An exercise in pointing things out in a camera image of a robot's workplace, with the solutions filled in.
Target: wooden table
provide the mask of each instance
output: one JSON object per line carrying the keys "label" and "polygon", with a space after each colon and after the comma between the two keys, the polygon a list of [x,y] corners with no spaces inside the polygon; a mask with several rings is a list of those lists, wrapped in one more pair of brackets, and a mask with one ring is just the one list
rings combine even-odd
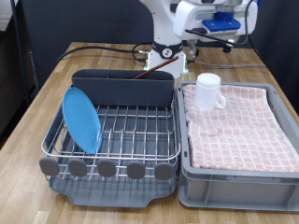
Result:
{"label": "wooden table", "polygon": [[[100,44],[72,43],[69,49]],[[131,49],[132,45],[101,46]],[[206,63],[260,63],[252,49],[201,48],[198,59]],[[40,144],[71,84],[71,76],[83,68],[142,69],[131,54],[100,49],[77,51],[56,66],[0,153],[0,223],[299,223],[299,214],[231,209],[188,208],[178,199],[178,189],[169,197],[153,200],[147,208],[110,208],[72,205],[53,192],[38,165],[44,157]],[[180,79],[196,79],[212,72],[223,81],[267,82],[275,86],[296,122],[299,118],[275,79],[265,67],[219,68],[192,63]]]}

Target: pink checkered towel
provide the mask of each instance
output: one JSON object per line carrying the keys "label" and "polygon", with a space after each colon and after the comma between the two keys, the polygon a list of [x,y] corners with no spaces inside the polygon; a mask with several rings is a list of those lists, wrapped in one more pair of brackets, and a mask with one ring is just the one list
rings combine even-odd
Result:
{"label": "pink checkered towel", "polygon": [[195,85],[183,87],[192,167],[299,172],[299,156],[281,130],[266,90],[221,86],[224,109],[193,105]]}

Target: dark background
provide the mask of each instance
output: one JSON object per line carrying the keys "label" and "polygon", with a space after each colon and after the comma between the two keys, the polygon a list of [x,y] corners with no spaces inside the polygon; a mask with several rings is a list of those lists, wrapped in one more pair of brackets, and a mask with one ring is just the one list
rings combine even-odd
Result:
{"label": "dark background", "polygon": [[[22,6],[40,87],[72,41],[136,44],[153,37],[150,12],[138,0],[22,0]],[[298,24],[299,1],[263,0],[252,34],[263,61],[297,113]]]}

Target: cable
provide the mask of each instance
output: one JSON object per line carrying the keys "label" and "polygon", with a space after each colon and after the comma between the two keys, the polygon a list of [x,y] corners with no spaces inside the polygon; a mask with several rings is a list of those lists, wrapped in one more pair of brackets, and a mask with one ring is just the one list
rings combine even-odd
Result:
{"label": "cable", "polygon": [[201,63],[205,65],[217,66],[217,67],[247,67],[247,66],[266,66],[263,63],[248,63],[248,64],[214,64],[214,63],[202,63],[199,61],[187,60],[187,63]]}
{"label": "cable", "polygon": [[209,39],[213,39],[213,40],[217,40],[217,41],[220,41],[222,43],[225,43],[225,44],[229,44],[229,45],[233,45],[233,46],[244,46],[248,41],[249,41],[249,27],[248,27],[248,19],[247,19],[247,16],[248,16],[248,13],[249,13],[249,7],[251,5],[251,3],[253,2],[253,0],[250,0],[250,2],[247,4],[247,7],[246,7],[246,11],[245,11],[245,31],[246,31],[246,39],[244,42],[242,43],[233,43],[233,42],[229,42],[229,41],[226,41],[224,39],[221,39],[221,38],[217,38],[215,36],[211,36],[211,35],[204,35],[202,33],[199,33],[199,32],[196,32],[194,30],[185,30],[187,33],[189,34],[193,34],[193,35],[200,35],[200,36],[203,36],[205,38],[209,38]]}
{"label": "cable", "polygon": [[22,74],[22,81],[23,81],[24,91],[25,91],[25,96],[26,96],[26,103],[27,103],[27,106],[29,107],[29,105],[30,105],[30,98],[29,98],[29,93],[28,93],[25,63],[24,63],[24,59],[23,59],[23,56],[22,56],[21,38],[20,38],[20,30],[19,30],[17,9],[16,9],[16,5],[15,5],[15,1],[14,0],[10,0],[10,4],[11,4],[11,11],[12,11],[13,21],[15,23],[15,31],[16,31],[16,37],[17,37],[18,50],[19,50],[19,58],[20,58],[20,65],[21,65],[21,74]]}
{"label": "cable", "polygon": [[142,53],[142,52],[140,52],[141,50],[134,50],[134,49],[132,49],[132,50],[129,50],[129,49],[113,49],[113,48],[107,48],[107,47],[101,47],[101,46],[86,46],[86,47],[81,47],[81,48],[77,48],[77,49],[72,49],[72,50],[69,50],[68,52],[64,53],[62,56],[60,56],[57,59],[55,66],[66,55],[68,55],[70,53],[73,53],[75,51],[78,51],[78,50],[82,50],[82,49],[106,49],[106,50],[112,50],[112,51],[117,51],[117,52],[121,52],[121,53]]}
{"label": "cable", "polygon": [[260,52],[254,47],[253,43],[252,43],[252,40],[251,40],[251,37],[249,36],[249,42],[250,42],[250,45],[251,47],[254,49],[255,53],[259,56],[259,58],[262,60],[263,62],[263,59],[262,59],[262,56],[260,54]]}
{"label": "cable", "polygon": [[137,45],[135,45],[134,47],[133,47],[133,49],[132,49],[132,55],[133,55],[133,57],[136,59],[136,60],[138,60],[139,62],[142,62],[142,63],[145,63],[147,60],[146,59],[138,59],[138,58],[136,58],[136,56],[135,56],[135,52],[136,52],[136,48],[138,47],[138,46],[140,46],[140,45],[148,45],[148,44],[151,44],[152,45],[152,42],[145,42],[145,43],[140,43],[140,44],[137,44]]}

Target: mug handle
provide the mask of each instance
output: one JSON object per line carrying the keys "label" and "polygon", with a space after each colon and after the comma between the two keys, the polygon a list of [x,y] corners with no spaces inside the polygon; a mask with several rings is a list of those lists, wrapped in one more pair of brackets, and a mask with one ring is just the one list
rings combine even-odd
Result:
{"label": "mug handle", "polygon": [[223,109],[226,107],[226,99],[224,96],[222,96],[221,91],[219,92],[219,100],[221,100],[221,104],[219,102],[216,102],[216,107],[219,109]]}

